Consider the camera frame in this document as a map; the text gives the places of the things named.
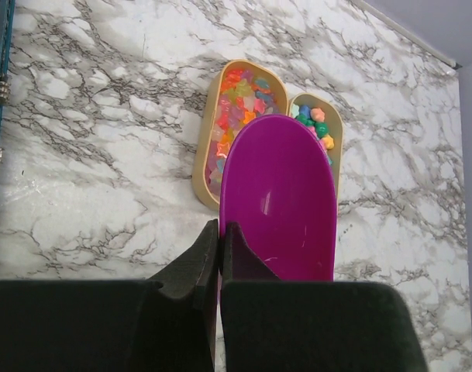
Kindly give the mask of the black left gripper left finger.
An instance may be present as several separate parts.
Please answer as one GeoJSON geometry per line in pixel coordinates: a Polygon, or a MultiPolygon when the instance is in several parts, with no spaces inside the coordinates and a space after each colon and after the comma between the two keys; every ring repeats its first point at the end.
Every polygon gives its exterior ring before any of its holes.
{"type": "Polygon", "coordinates": [[[211,371],[219,227],[148,279],[0,281],[0,371],[211,371]]]}

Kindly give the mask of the purple plastic scoop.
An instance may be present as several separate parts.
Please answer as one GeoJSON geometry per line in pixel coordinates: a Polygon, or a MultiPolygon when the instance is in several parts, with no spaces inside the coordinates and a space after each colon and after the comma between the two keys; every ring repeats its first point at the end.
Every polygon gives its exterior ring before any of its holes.
{"type": "Polygon", "coordinates": [[[338,205],[318,139],[285,115],[254,119],[236,137],[222,174],[219,235],[230,281],[331,284],[338,205]]]}

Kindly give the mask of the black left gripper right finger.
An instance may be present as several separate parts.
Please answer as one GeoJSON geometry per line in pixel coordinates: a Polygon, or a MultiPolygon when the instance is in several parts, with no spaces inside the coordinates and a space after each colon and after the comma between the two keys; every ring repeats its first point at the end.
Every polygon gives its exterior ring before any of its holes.
{"type": "Polygon", "coordinates": [[[425,371],[402,296],[375,282],[281,281],[227,226],[221,316],[229,371],[425,371]]]}

